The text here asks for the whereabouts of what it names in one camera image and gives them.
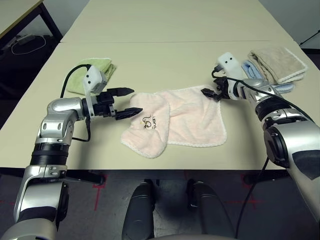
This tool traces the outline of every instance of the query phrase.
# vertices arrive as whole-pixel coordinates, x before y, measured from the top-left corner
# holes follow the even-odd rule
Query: wire
[[[34,51],[37,51],[37,50],[39,50],[39,49],[42,49],[42,48],[47,44],[47,41],[46,41],[46,39],[44,38],[44,36],[41,36],[41,35],[34,35],[34,36],[38,36],[38,37],[41,37],[41,38],[43,39],[43,45],[42,45],[42,46],[37,47],[36,49],[33,49],[33,50],[31,50],[31,51],[28,51],[28,52],[16,53],[16,52],[14,52],[14,46],[19,43],[19,42],[17,41],[15,44],[13,44],[13,45],[11,46],[11,53],[12,53],[13,55],[26,55],[26,54],[30,54],[30,53],[33,53]]]
[[[75,66],[75,67],[72,68],[71,71],[67,74],[67,76],[65,77],[63,86],[62,86],[61,94],[60,94],[60,98],[61,98],[61,99],[64,97],[65,90],[66,90],[66,87],[67,87],[67,83],[68,83],[68,80],[69,80],[71,74],[73,74],[75,70],[77,70],[77,69],[79,69],[79,68],[83,68],[83,67],[86,67],[86,69],[89,70],[89,68],[91,67],[91,64],[80,64],[80,65],[78,65],[78,66]],[[86,126],[86,131],[87,131],[87,134],[88,134],[88,139],[81,139],[81,138],[78,138],[78,137],[73,137],[72,139],[73,139],[73,140],[76,140],[76,141],[80,141],[80,142],[85,142],[85,143],[89,142],[90,139],[91,139],[90,123],[91,123],[90,117],[86,117],[86,118],[85,118],[85,126]]]
[[[267,157],[266,160],[265,160],[265,163],[264,163],[264,165],[263,165],[263,167],[262,167],[262,169],[260,170],[258,176],[256,177],[255,182],[252,184],[252,186],[251,186],[248,194],[247,194],[246,197],[245,197],[245,200],[244,200],[244,202],[243,202],[243,204],[242,204],[242,207],[241,207],[241,211],[240,211],[240,214],[239,214],[238,221],[237,221],[237,223],[236,223],[236,229],[235,229],[235,235],[234,235],[234,238],[235,238],[235,239],[237,239],[237,238],[238,238],[238,235],[239,235],[240,223],[241,223],[242,216],[243,216],[243,214],[244,214],[245,207],[246,207],[246,205],[247,205],[247,203],[248,203],[248,200],[249,200],[249,198],[250,198],[253,190],[255,189],[255,186],[257,185],[260,177],[262,176],[262,174],[263,174],[264,171],[266,170],[266,167],[267,167],[267,165],[268,165],[268,162],[269,162],[269,158]]]
[[[85,126],[86,126],[86,131],[88,133],[88,139],[81,139],[81,138],[73,137],[72,140],[77,140],[77,141],[85,142],[85,143],[89,142],[91,139],[90,123],[91,123],[90,118],[87,117],[85,119]]]
[[[60,98],[61,99],[64,97],[66,86],[67,86],[67,83],[68,83],[68,80],[69,80],[71,74],[73,74],[75,70],[77,70],[79,68],[83,68],[83,67],[85,67],[86,70],[89,70],[89,68],[91,67],[91,64],[80,64],[78,66],[75,66],[74,68],[71,69],[71,71],[65,77],[65,80],[64,80],[64,83],[63,83],[63,86],[62,86],[62,90],[61,90],[61,94],[60,94]]]
[[[277,96],[277,95],[274,95],[274,94],[272,94],[272,93],[269,93],[269,92],[266,92],[266,91],[261,91],[261,90],[259,90],[259,89],[256,89],[255,87],[246,84],[243,80],[239,80],[239,79],[235,79],[235,78],[231,78],[231,77],[227,77],[227,76],[215,76],[215,75],[214,75],[215,72],[216,72],[216,71],[213,70],[212,73],[211,73],[211,75],[212,75],[213,78],[215,78],[215,79],[228,79],[228,80],[232,80],[232,81],[235,81],[235,82],[238,82],[238,83],[243,84],[244,86],[246,86],[247,88],[249,88],[249,89],[251,89],[251,90],[253,90],[253,91],[256,91],[256,92],[258,92],[258,93],[265,94],[265,95],[274,97],[274,98],[276,98],[276,99],[278,99],[278,100],[281,100],[282,102],[285,102],[286,104],[289,104],[290,106],[294,107],[294,108],[297,109],[299,112],[301,112],[305,117],[307,117],[307,118],[310,119],[312,122],[314,122],[313,119],[312,119],[305,111],[303,111],[300,107],[298,107],[297,105],[293,104],[292,102],[290,102],[290,101],[288,101],[288,100],[285,100],[284,98],[282,98],[282,97],[280,97],[280,96]]]

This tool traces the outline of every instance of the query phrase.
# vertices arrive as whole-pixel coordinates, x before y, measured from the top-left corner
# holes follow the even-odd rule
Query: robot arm
[[[1,239],[55,239],[59,223],[68,210],[68,184],[63,178],[76,121],[85,119],[88,127],[90,119],[97,116],[120,120],[142,111],[135,107],[124,111],[114,109],[114,96],[134,91],[123,87],[101,92],[107,81],[96,67],[89,68],[83,81],[86,98],[59,98],[48,105],[17,195],[13,213],[16,224]]]
[[[304,112],[292,108],[288,101],[282,100],[268,81],[244,79],[236,82],[228,79],[242,79],[239,62],[231,53],[227,52],[218,58],[218,66],[212,76],[215,78],[213,73],[219,71],[224,71],[227,77],[217,77],[214,80],[217,91],[205,88],[202,93],[216,101],[222,98],[249,101],[261,121],[267,156],[274,164],[287,169],[318,222],[320,128]]]

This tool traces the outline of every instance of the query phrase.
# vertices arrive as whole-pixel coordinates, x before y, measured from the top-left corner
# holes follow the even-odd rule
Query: beige towel
[[[301,80],[308,70],[307,65],[285,47],[252,50],[248,57],[270,84]]]

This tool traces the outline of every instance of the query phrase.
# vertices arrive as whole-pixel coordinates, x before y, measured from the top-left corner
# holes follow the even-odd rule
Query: red tape marking
[[[100,198],[100,190],[104,189],[105,186],[106,186],[106,183],[107,183],[108,175],[105,174],[104,177],[105,177],[105,181],[104,181],[103,185],[97,185],[97,184],[93,184],[92,185],[92,187],[94,189],[97,189],[96,197],[95,197],[95,204],[94,204],[94,211],[97,211],[97,209],[98,209],[98,203],[99,203],[99,198]]]

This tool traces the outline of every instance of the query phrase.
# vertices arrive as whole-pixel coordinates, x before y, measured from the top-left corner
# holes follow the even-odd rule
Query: white table
[[[0,166],[24,168],[31,159],[36,135],[50,101],[59,98],[67,73],[82,59],[109,57],[118,66],[108,88],[129,87],[154,93],[211,84],[217,57],[231,52],[239,61],[251,49],[281,44],[308,66],[304,80],[285,98],[320,123],[320,71],[293,41],[238,41],[194,43],[60,43],[0,131]],[[77,96],[66,93],[65,97]],[[129,106],[130,96],[116,97],[116,109]],[[257,170],[266,150],[260,122],[248,102],[223,100],[222,117],[228,138],[216,147],[168,145],[161,156],[144,158],[120,143],[130,120],[99,118],[91,124],[91,141],[72,141],[69,169],[207,169]],[[85,123],[75,124],[74,137],[86,138]],[[279,169],[274,164],[269,169]]]
[[[63,43],[292,40],[258,0],[90,0]]]

